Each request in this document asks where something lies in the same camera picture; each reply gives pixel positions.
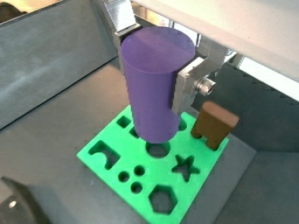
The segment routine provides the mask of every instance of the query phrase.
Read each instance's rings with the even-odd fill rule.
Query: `screw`
[[[213,80],[210,80],[207,76],[203,77],[203,79],[201,79],[197,84],[198,92],[201,92],[205,96],[207,96],[213,92],[215,84],[217,83]]]
[[[11,203],[10,203],[10,208],[14,208],[16,206],[16,201],[14,200]]]

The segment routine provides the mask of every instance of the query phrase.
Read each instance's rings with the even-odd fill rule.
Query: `circular hole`
[[[146,143],[147,153],[154,158],[164,158],[171,150],[170,143]]]
[[[182,119],[180,120],[180,125],[179,125],[179,130],[186,130],[187,129],[187,123],[186,121]]]
[[[140,183],[135,182],[132,185],[131,185],[131,191],[132,193],[140,193],[143,191],[143,186]]]
[[[135,175],[136,176],[143,176],[146,174],[146,168],[139,165],[136,168],[135,168]]]
[[[122,182],[127,182],[128,179],[130,179],[130,175],[126,171],[122,171],[118,175],[118,179],[122,181]]]

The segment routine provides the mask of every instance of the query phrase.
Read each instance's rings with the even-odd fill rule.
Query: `star-shaped hole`
[[[191,175],[201,173],[201,170],[193,165],[194,156],[189,156],[186,159],[183,159],[179,155],[176,155],[175,158],[178,165],[172,168],[172,172],[180,172],[184,181],[189,182]]]

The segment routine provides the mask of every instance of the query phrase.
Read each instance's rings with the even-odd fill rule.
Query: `green shape sorter board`
[[[128,106],[78,154],[152,224],[180,223],[229,143],[226,138],[219,149],[211,150],[205,137],[191,136],[194,123],[195,118],[183,113],[179,131],[170,142],[150,144],[135,132]],[[170,198],[167,207],[156,202],[162,195]]]

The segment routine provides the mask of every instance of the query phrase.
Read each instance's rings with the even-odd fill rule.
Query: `wooden block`
[[[207,145],[217,150],[225,137],[235,128],[239,117],[213,101],[202,105],[201,114],[191,129],[195,138],[207,137]]]

